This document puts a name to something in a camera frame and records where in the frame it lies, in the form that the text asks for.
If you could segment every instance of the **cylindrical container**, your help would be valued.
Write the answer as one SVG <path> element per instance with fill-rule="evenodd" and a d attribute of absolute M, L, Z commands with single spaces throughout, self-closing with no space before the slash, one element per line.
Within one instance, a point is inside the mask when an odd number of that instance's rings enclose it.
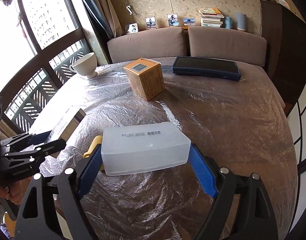
<path fill-rule="evenodd" d="M 236 13 L 236 28 L 239 31 L 247 31 L 247 16 L 243 13 Z"/>
<path fill-rule="evenodd" d="M 232 18 L 231 17 L 225 17 L 225 28 L 232 29 Z"/>

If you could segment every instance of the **white cup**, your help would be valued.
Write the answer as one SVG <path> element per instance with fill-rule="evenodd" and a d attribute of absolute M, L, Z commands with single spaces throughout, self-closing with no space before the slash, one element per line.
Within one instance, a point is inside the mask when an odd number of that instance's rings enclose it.
<path fill-rule="evenodd" d="M 75 61 L 69 66 L 69 69 L 74 73 L 84 76 L 86 79 L 91 79 L 97 75 L 97 72 L 95 72 L 96 67 L 96 56 L 94 52 L 91 52 Z"/>

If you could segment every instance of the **balcony railing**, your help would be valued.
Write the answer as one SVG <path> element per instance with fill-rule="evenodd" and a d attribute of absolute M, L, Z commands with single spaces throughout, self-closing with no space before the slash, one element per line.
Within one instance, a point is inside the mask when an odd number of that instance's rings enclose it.
<path fill-rule="evenodd" d="M 89 53 L 83 43 L 77 41 L 49 61 L 62 84 L 75 74 L 69 70 L 69 66 Z M 5 114 L 23 132 L 28 132 L 56 91 L 57 87 L 51 78 L 43 69 L 39 69 L 12 99 Z"/>

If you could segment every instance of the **photo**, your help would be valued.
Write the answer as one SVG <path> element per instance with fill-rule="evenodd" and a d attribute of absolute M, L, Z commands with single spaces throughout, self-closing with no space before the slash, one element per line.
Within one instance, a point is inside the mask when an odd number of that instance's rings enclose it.
<path fill-rule="evenodd" d="M 194 18 L 183 18 L 184 26 L 195 25 Z"/>
<path fill-rule="evenodd" d="M 155 17 L 145 18 L 145 22 L 148 30 L 157 28 Z"/>
<path fill-rule="evenodd" d="M 177 14 L 168 14 L 167 15 L 167 20 L 169 21 L 169 27 L 180 25 L 180 23 L 177 19 Z"/>
<path fill-rule="evenodd" d="M 137 23 L 132 23 L 132 24 L 129 24 L 129 25 L 125 26 L 126 34 L 137 33 L 138 31 L 139 31 L 139 29 L 137 27 Z"/>

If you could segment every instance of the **white box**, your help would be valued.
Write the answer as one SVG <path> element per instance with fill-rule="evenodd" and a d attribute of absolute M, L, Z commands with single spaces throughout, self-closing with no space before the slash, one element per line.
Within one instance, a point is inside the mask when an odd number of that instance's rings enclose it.
<path fill-rule="evenodd" d="M 45 143 L 55 141 L 60 138 L 67 142 L 85 115 L 85 112 L 79 107 L 68 109 L 46 138 Z M 59 153 L 60 152 L 53 153 L 51 156 L 57 158 Z"/>
<path fill-rule="evenodd" d="M 170 122 L 104 130 L 102 159 L 109 176 L 156 171 L 188 161 L 191 140 Z"/>

